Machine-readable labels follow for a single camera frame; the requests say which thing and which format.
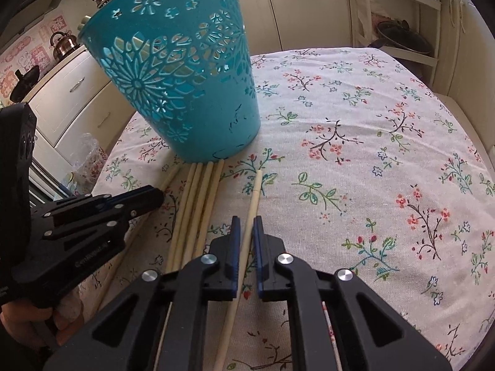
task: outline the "cutout flower pattern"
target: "cutout flower pattern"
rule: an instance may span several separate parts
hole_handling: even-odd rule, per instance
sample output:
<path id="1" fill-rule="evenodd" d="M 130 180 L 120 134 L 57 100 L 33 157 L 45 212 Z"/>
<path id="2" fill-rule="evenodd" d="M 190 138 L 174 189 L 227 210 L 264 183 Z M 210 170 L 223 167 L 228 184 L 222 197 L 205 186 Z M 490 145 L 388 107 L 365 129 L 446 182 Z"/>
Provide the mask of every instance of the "cutout flower pattern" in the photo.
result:
<path id="1" fill-rule="evenodd" d="M 141 15 L 145 13 L 153 15 L 155 13 L 154 7 L 159 7 L 161 2 L 159 0 L 134 0 L 134 4 L 135 6 L 132 9 L 132 12 L 139 11 Z"/>

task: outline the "green leaf print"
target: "green leaf print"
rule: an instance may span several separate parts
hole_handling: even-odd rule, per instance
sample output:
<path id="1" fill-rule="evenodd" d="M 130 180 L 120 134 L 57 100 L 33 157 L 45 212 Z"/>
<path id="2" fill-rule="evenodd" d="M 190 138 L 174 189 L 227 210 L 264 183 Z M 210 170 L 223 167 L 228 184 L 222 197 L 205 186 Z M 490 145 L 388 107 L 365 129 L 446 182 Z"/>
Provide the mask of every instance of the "green leaf print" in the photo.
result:
<path id="1" fill-rule="evenodd" d="M 445 118 L 442 119 L 440 114 L 435 113 L 435 116 L 437 116 L 436 120 L 433 120 L 433 122 L 436 122 L 437 124 L 441 124 L 443 126 L 447 127 L 447 132 L 449 134 L 452 134 L 452 132 L 457 131 L 457 129 L 454 128 L 454 123 L 452 121 L 446 120 Z"/>
<path id="2" fill-rule="evenodd" d="M 270 117 L 275 116 L 277 118 L 277 120 L 284 119 L 285 121 L 282 121 L 280 123 L 281 126 L 288 126 L 293 120 L 295 120 L 296 118 L 298 118 L 298 114 L 297 113 L 287 112 L 286 114 L 282 114 L 282 111 L 283 110 L 285 110 L 285 107 L 279 107 L 278 108 L 278 113 L 276 113 L 276 114 L 269 114 L 268 116 L 266 116 L 266 118 L 269 119 Z"/>
<path id="3" fill-rule="evenodd" d="M 294 182 L 291 184 L 292 186 L 300 185 L 308 188 L 308 191 L 305 191 L 299 195 L 299 201 L 309 200 L 313 205 L 318 205 L 318 203 L 323 202 L 325 206 L 325 210 L 327 210 L 327 204 L 332 204 L 333 207 L 335 207 L 335 209 L 337 209 L 341 215 L 346 212 L 345 210 L 342 210 L 341 207 L 339 206 L 339 204 L 341 203 L 340 198 L 334 197 L 337 191 L 336 188 L 333 188 L 330 191 L 323 193 L 321 192 L 321 188 L 323 187 L 322 183 L 320 182 L 306 183 L 307 181 L 308 181 L 308 173 L 301 172 L 298 175 L 298 182 Z"/>
<path id="4" fill-rule="evenodd" d="M 407 99 L 408 96 L 411 96 L 415 101 L 421 100 L 421 97 L 418 96 L 418 92 L 416 89 L 409 88 L 405 85 L 405 83 L 399 83 L 399 87 L 395 87 L 395 90 L 402 92 L 402 97 Z"/>
<path id="5" fill-rule="evenodd" d="M 492 250 L 492 241 L 491 237 L 495 232 L 492 230 L 487 230 L 483 232 L 481 235 L 481 239 L 483 244 L 481 245 L 481 252 L 479 254 L 471 253 L 471 265 L 473 265 L 471 269 L 471 276 L 474 277 L 474 284 L 479 285 L 481 278 L 481 271 L 484 271 L 485 274 L 488 273 L 488 261 L 485 256 L 488 251 Z"/>
<path id="6" fill-rule="evenodd" d="M 343 100 L 348 101 L 351 106 L 356 106 L 358 102 L 367 104 L 368 101 L 363 96 L 371 96 L 373 88 L 362 88 L 361 86 L 355 86 L 356 92 L 354 95 L 343 92 Z"/>
<path id="7" fill-rule="evenodd" d="M 349 267 L 351 271 L 358 274 L 359 267 L 373 264 L 371 265 L 371 269 L 374 270 L 376 275 L 374 281 L 380 279 L 386 281 L 393 272 L 399 271 L 398 268 L 390 266 L 387 259 L 389 253 L 396 248 L 397 239 L 394 237 L 386 237 L 381 245 L 378 240 L 379 238 L 377 235 L 373 234 L 369 238 L 359 236 L 356 242 L 346 238 L 345 242 L 341 245 L 347 248 L 347 250 L 354 248 L 357 250 L 357 255 L 363 256 L 357 264 Z"/>
<path id="8" fill-rule="evenodd" d="M 256 164 L 258 156 L 252 153 L 245 160 L 239 160 L 235 166 L 229 166 L 229 171 L 222 174 L 222 179 L 232 177 L 238 178 L 246 176 L 248 182 L 244 185 L 242 192 L 246 195 L 251 195 L 254 188 L 253 182 L 256 178 L 256 171 L 266 168 L 268 162 L 279 162 L 285 159 L 285 156 L 273 154 L 272 148 L 264 148 L 262 159 Z M 265 195 L 265 186 L 271 186 L 275 183 L 278 173 L 265 173 L 261 181 L 261 192 Z"/>
<path id="9" fill-rule="evenodd" d="M 299 182 L 305 182 L 308 179 L 308 173 L 302 172 L 298 176 Z"/>
<path id="10" fill-rule="evenodd" d="M 131 174 L 132 169 L 129 169 L 127 173 L 125 173 L 122 178 L 124 179 L 124 182 L 120 184 L 121 187 L 124 187 L 127 191 L 132 191 L 136 188 L 140 187 L 140 182 L 135 179 L 134 176 Z"/>
<path id="11" fill-rule="evenodd" d="M 122 157 L 116 157 L 112 163 L 110 163 L 106 169 L 105 169 L 105 173 L 108 173 L 107 176 L 105 177 L 105 180 L 106 181 L 109 181 L 109 182 L 112 182 L 113 178 L 115 176 L 118 176 L 118 174 L 121 174 L 122 173 L 122 169 L 120 168 L 120 165 L 122 163 L 125 163 L 127 162 L 127 154 L 124 153 L 122 155 Z"/>
<path id="12" fill-rule="evenodd" d="M 469 187 L 473 184 L 471 174 L 463 174 L 463 169 L 461 169 L 461 166 L 464 164 L 466 164 L 466 161 L 461 159 L 457 153 L 454 153 L 454 159 L 449 158 L 448 163 L 445 163 L 444 167 L 441 168 L 444 174 L 438 178 L 441 180 L 442 184 L 447 180 L 454 181 L 456 179 L 463 194 L 465 194 L 466 191 L 473 194 Z"/>
<path id="13" fill-rule="evenodd" d="M 373 232 L 373 227 L 376 226 L 376 222 L 372 221 L 370 218 L 366 218 L 366 227 L 371 229 L 371 232 Z"/>
<path id="14" fill-rule="evenodd" d="M 483 173 L 480 173 L 480 184 L 484 184 L 486 186 L 486 189 L 484 191 L 487 195 L 491 197 L 495 195 L 495 183 L 492 183 L 488 179 L 485 181 Z"/>

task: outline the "kitchen cabinet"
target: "kitchen cabinet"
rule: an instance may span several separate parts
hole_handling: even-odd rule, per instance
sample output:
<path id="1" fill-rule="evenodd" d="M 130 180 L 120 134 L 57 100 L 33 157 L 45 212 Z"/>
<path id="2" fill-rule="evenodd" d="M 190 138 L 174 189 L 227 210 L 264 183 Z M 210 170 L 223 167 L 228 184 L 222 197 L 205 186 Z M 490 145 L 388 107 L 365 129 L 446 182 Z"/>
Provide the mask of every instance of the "kitchen cabinet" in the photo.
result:
<path id="1" fill-rule="evenodd" d="M 249 53 L 281 51 L 277 23 L 270 0 L 239 0 L 246 28 Z"/>
<path id="2" fill-rule="evenodd" d="M 239 0 L 249 52 L 351 45 L 348 0 Z"/>
<path id="3" fill-rule="evenodd" d="M 82 46 L 63 59 L 25 98 L 37 118 L 33 157 L 57 180 L 90 133 L 110 153 L 135 110 Z"/>
<path id="4" fill-rule="evenodd" d="M 471 0 L 459 2 L 459 45 L 448 96 L 490 151 L 495 143 L 495 39 Z"/>
<path id="5" fill-rule="evenodd" d="M 82 134 L 89 132 L 110 152 L 135 110 L 113 83 L 108 83 L 76 117 L 55 146 L 67 160 Z"/>
<path id="6" fill-rule="evenodd" d="M 85 51 L 60 69 L 29 101 L 38 129 L 55 146 L 71 122 L 110 82 L 101 67 Z"/>
<path id="7" fill-rule="evenodd" d="M 414 23 L 411 28 L 420 33 L 432 46 L 430 55 L 419 54 L 413 51 L 392 46 L 383 46 L 380 49 L 397 59 L 409 60 L 426 66 L 423 71 L 425 83 L 431 86 L 435 78 L 438 64 L 441 31 L 441 1 L 440 0 L 396 0 L 402 5 L 413 6 Z M 378 37 L 373 29 L 372 0 L 351 0 L 352 9 L 352 42 L 353 47 L 367 47 Z"/>
<path id="8" fill-rule="evenodd" d="M 460 0 L 441 1 L 441 31 L 438 64 L 432 91 L 447 95 L 454 76 L 457 50 L 459 49 Z"/>

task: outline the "pink flower print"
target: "pink flower print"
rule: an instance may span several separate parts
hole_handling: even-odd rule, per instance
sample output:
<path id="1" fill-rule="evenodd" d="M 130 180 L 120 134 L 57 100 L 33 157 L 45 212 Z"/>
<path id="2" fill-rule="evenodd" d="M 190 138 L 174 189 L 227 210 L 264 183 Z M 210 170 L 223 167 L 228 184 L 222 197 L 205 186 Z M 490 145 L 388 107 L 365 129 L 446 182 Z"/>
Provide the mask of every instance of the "pink flower print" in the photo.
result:
<path id="1" fill-rule="evenodd" d="M 318 149 L 310 149 L 309 150 L 309 157 L 311 159 L 321 159 L 321 154 Z"/>
<path id="2" fill-rule="evenodd" d="M 316 132 L 317 132 L 317 133 L 319 133 L 319 134 L 320 134 L 320 132 L 321 132 L 321 131 L 323 131 L 323 130 L 324 130 L 324 128 L 323 128 L 323 126 L 322 126 L 322 125 L 320 125 L 320 124 L 318 124 L 318 125 L 316 125 L 316 126 L 312 126 L 312 127 L 311 127 L 311 131 L 316 131 Z"/>
<path id="3" fill-rule="evenodd" d="M 416 225 L 419 224 L 419 220 L 414 217 L 414 215 L 410 215 L 409 218 L 407 219 L 407 223 L 411 225 L 411 230 L 416 229 Z"/>
<path id="4" fill-rule="evenodd" d="M 337 145 L 337 144 L 330 145 L 330 152 L 335 152 L 337 156 L 340 156 L 341 150 L 342 150 L 342 145 Z"/>
<path id="5" fill-rule="evenodd" d="M 421 193 L 419 188 L 415 188 L 414 191 L 412 192 L 412 194 L 414 195 L 414 198 L 416 198 L 416 201 L 419 201 L 420 198 L 423 197 L 423 194 Z"/>
<path id="6" fill-rule="evenodd" d="M 444 218 L 444 221 L 448 221 L 450 218 L 450 212 L 447 210 L 447 208 L 444 208 L 444 210 L 440 211 L 440 215 L 442 218 Z"/>
<path id="7" fill-rule="evenodd" d="M 402 194 L 398 194 L 397 199 L 395 201 L 398 203 L 401 209 L 404 209 L 406 199 L 402 196 Z"/>

